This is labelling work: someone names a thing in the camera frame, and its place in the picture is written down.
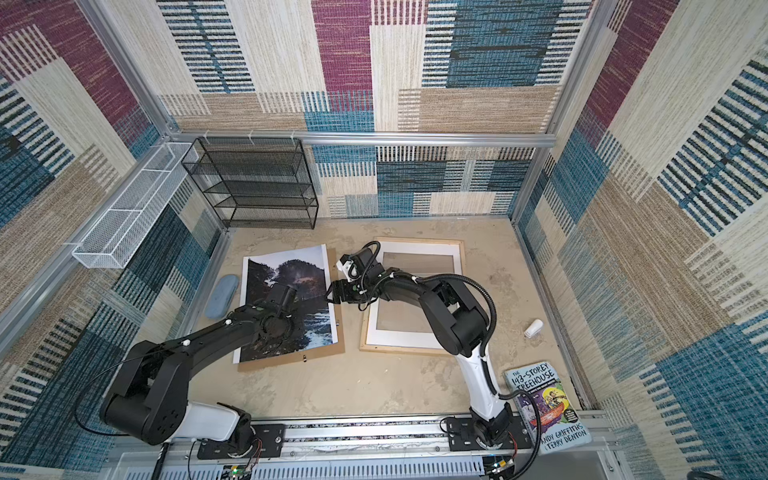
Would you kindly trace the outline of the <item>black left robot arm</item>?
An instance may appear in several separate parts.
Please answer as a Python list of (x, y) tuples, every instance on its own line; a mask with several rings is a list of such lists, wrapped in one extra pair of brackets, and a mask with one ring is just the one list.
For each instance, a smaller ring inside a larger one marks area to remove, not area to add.
[(189, 400), (191, 380), (231, 352), (291, 332), (295, 288), (276, 284), (266, 297), (185, 337), (132, 347), (117, 370), (100, 419), (148, 445), (176, 439), (218, 442), (232, 456), (250, 453), (256, 442), (252, 417), (227, 405)]

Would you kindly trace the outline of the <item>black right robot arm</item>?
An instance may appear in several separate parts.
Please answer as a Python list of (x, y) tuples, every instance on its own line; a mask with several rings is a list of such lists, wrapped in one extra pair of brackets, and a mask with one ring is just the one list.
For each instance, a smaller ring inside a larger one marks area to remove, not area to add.
[(440, 347), (454, 356), (470, 394), (470, 413), (478, 444), (499, 447), (512, 420), (509, 394), (499, 392), (488, 345), (497, 326), (497, 309), (475, 280), (456, 273), (427, 277), (386, 268), (377, 259), (379, 241), (344, 254), (336, 264), (343, 274), (331, 283), (327, 299), (363, 309), (378, 300), (401, 301), (419, 307)]

